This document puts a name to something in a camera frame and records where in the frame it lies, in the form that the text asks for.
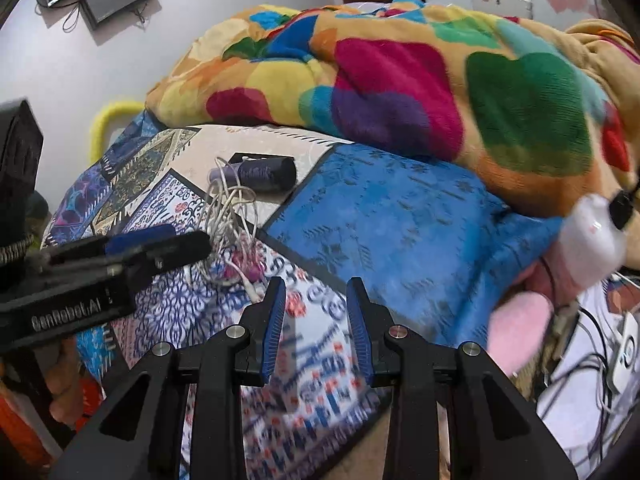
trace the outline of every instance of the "colorful blanket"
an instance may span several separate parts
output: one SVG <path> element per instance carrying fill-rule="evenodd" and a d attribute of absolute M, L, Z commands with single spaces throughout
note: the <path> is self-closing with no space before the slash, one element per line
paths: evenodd
<path fill-rule="evenodd" d="M 195 41 L 146 105 L 169 126 L 276 123 L 471 169 L 518 212 L 565 215 L 635 182 L 640 66 L 625 31 L 559 32 L 395 0 L 260 6 Z M 640 221 L 627 263 L 640 268 Z"/>

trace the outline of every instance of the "hand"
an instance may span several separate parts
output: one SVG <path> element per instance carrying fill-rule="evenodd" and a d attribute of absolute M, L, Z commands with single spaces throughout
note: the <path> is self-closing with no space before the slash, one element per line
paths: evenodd
<path fill-rule="evenodd" d="M 65 339 L 60 343 L 58 362 L 45 376 L 47 387 L 53 394 L 53 402 L 49 408 L 51 416 L 70 426 L 80 418 L 83 409 L 79 362 L 76 338 Z"/>

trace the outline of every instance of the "black cable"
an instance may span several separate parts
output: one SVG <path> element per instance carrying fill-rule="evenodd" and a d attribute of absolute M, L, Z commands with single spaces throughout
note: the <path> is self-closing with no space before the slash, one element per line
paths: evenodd
<path fill-rule="evenodd" d="M 607 360 L 607 364 L 609 363 L 609 356 L 607 355 L 607 345 L 604 339 L 604 332 L 602 331 L 600 324 L 598 323 L 598 321 L 596 320 L 595 316 L 589 312 L 588 310 L 586 310 L 583 307 L 579 307 L 578 311 L 580 311 L 582 314 L 584 314 L 586 317 L 588 317 L 591 322 L 593 323 L 594 327 L 596 327 L 596 330 L 598 331 L 598 335 L 600 336 L 600 341 L 602 342 L 602 352 L 604 354 L 604 358 Z"/>
<path fill-rule="evenodd" d="M 131 11 L 140 20 L 140 25 L 144 25 L 146 23 L 146 18 L 142 15 L 142 13 L 145 12 L 148 3 L 149 0 L 145 0 L 145 4 L 142 6 L 142 9 L 133 9 Z"/>
<path fill-rule="evenodd" d="M 546 274 L 549 276 L 549 282 L 551 283 L 551 298 L 549 299 L 551 300 L 551 303 L 555 308 L 556 300 L 558 299 L 558 297 L 556 296 L 556 280 L 554 279 L 554 276 L 551 273 L 551 268 L 549 267 L 549 264 L 546 262 L 544 256 L 540 258 L 540 263 L 543 265 L 543 267 L 545 267 Z"/>
<path fill-rule="evenodd" d="M 602 348 L 604 350 L 604 358 L 606 359 L 606 363 L 609 363 L 609 357 L 607 355 L 607 345 L 605 343 L 605 337 L 604 337 L 604 332 L 602 331 L 602 328 L 600 327 L 600 324 L 598 323 L 598 321 L 596 320 L 595 316 L 589 312 L 588 310 L 584 309 L 583 307 L 580 307 L 578 309 L 582 314 L 584 314 L 586 317 L 588 317 L 591 322 L 593 323 L 594 327 L 596 327 L 596 330 L 598 331 L 598 335 L 600 336 L 600 341 L 602 342 Z M 603 373 L 602 373 L 602 402 L 606 402 L 607 403 L 607 408 L 611 409 L 611 405 L 612 405 L 612 393 L 611 390 L 609 389 L 608 385 L 607 385 L 607 375 L 609 375 L 609 366 L 608 364 L 605 366 Z M 604 451 L 603 451 L 603 447 L 604 447 L 604 434 L 607 430 L 607 426 L 609 425 L 609 417 L 610 417 L 610 413 L 607 412 L 606 410 L 601 410 L 600 412 L 600 422 L 598 424 L 598 437 L 596 439 L 596 441 L 594 442 L 594 446 L 591 448 L 591 450 L 589 451 L 589 454 L 593 454 L 594 450 L 596 449 L 596 446 L 598 447 L 598 451 L 600 453 L 600 461 L 602 461 L 604 459 Z"/>
<path fill-rule="evenodd" d="M 597 352 L 591 352 L 587 355 L 585 355 L 582 359 L 580 359 L 580 361 L 578 361 L 572 368 L 569 368 L 569 370 L 567 370 L 565 373 L 561 374 L 559 377 L 556 377 L 556 379 L 549 383 L 549 387 L 553 386 L 554 384 L 558 384 L 561 381 L 564 381 L 563 384 L 561 384 L 561 386 L 558 388 L 558 390 L 554 393 L 554 396 L 551 398 L 551 400 L 549 401 L 549 404 L 546 406 L 545 411 L 542 413 L 542 415 L 540 415 L 540 418 L 544 419 L 548 412 L 551 410 L 551 408 L 553 407 L 554 403 L 556 402 L 556 400 L 558 400 L 558 397 L 560 396 L 560 393 L 562 392 L 562 390 L 564 390 L 565 386 L 568 384 L 569 382 L 569 378 L 571 377 L 571 375 L 573 375 L 574 373 L 576 373 L 577 371 L 580 370 L 588 370 L 588 369 L 594 369 L 594 370 L 598 370 L 600 371 L 600 367 L 593 365 L 593 364 L 585 364 L 585 361 L 591 359 L 591 358 L 598 358 L 600 359 L 600 361 L 602 361 L 602 364 L 604 365 L 605 369 L 609 369 L 609 366 L 607 365 L 607 361 L 604 358 L 604 356 L 602 354 L 599 354 Z"/>
<path fill-rule="evenodd" d="M 638 407 L 638 402 L 636 401 L 635 403 L 633 403 L 633 405 L 629 409 L 629 412 L 626 414 L 626 417 L 622 420 L 622 422 L 620 422 L 618 424 L 617 428 L 614 431 L 612 431 L 611 433 L 609 433 L 609 436 L 605 437 L 605 439 L 604 439 L 604 443 L 605 444 L 608 444 L 612 440 L 613 440 L 613 443 L 611 445 L 616 443 L 617 439 L 620 437 L 620 434 L 622 434 L 622 430 L 623 430 L 624 426 L 626 424 L 628 424 L 629 419 L 631 418 L 631 416 L 633 415 L 633 413 L 634 413 L 634 411 L 636 410 L 637 407 Z M 590 458 L 591 457 L 587 455 L 585 458 L 580 460 L 580 462 L 575 463 L 574 467 L 578 468 L 579 466 L 581 466 L 582 464 L 587 462 L 587 460 L 589 460 Z"/>
<path fill-rule="evenodd" d="M 47 4 L 43 4 L 40 0 L 36 0 L 36 3 L 39 6 L 41 6 L 43 9 L 65 9 L 65 7 L 73 7 L 74 5 L 79 4 L 80 0 L 76 0 L 76 1 L 71 2 L 69 4 L 52 5 L 50 7 Z"/>
<path fill-rule="evenodd" d="M 543 267 L 545 267 L 546 270 L 546 274 L 549 277 L 549 283 L 551 284 L 551 303 L 553 305 L 553 307 L 556 307 L 556 280 L 554 279 L 553 274 L 551 273 L 551 268 L 549 267 L 549 264 L 546 262 L 546 260 L 544 259 L 544 257 L 540 258 L 540 263 L 542 263 Z M 538 362 L 536 364 L 536 370 L 535 373 L 533 375 L 534 379 L 534 383 L 533 383 L 533 391 L 532 391 L 532 400 L 534 402 L 537 401 L 538 397 L 542 394 L 542 392 L 548 388 L 549 384 L 547 383 L 547 377 L 548 377 L 548 372 L 546 372 L 546 370 L 543 370 L 543 360 L 545 358 L 545 345 L 544 342 L 546 341 L 546 338 L 551 334 L 551 331 L 553 329 L 553 323 L 554 323 L 554 317 L 552 316 L 551 319 L 549 319 L 549 323 L 546 326 L 546 330 L 545 330 L 545 336 L 542 339 L 543 344 L 542 344 L 542 349 L 540 350 L 540 357 L 538 358 Z"/>
<path fill-rule="evenodd" d="M 74 12 L 76 13 L 76 18 L 75 18 L 74 22 L 71 25 L 68 26 L 66 23 L 74 15 Z M 76 28 L 76 25 L 78 24 L 78 18 L 79 17 L 80 17 L 80 4 L 76 4 L 76 7 L 71 10 L 69 15 L 65 18 L 65 21 L 62 22 L 62 30 L 64 32 L 71 32 L 72 30 L 74 30 Z"/>
<path fill-rule="evenodd" d="M 566 374 L 564 374 L 562 376 L 562 378 L 556 379 L 555 381 L 550 383 L 549 387 L 552 387 L 554 384 L 558 384 L 560 381 L 564 381 L 560 385 L 560 387 L 554 392 L 554 396 L 551 397 L 551 400 L 549 400 L 549 404 L 546 406 L 545 411 L 542 413 L 542 415 L 540 415 L 540 419 L 545 420 L 545 417 L 548 415 L 549 411 L 551 411 L 551 408 L 553 407 L 553 405 L 558 400 L 558 397 L 560 396 L 560 394 L 562 393 L 564 388 L 569 383 L 569 379 L 571 378 L 571 376 L 574 373 L 579 372 L 581 370 L 597 370 L 597 371 L 600 371 L 600 367 L 596 366 L 596 365 L 585 365 L 585 364 L 582 364 L 582 361 L 580 361 L 577 365 L 575 365 L 573 368 L 571 368 Z"/>

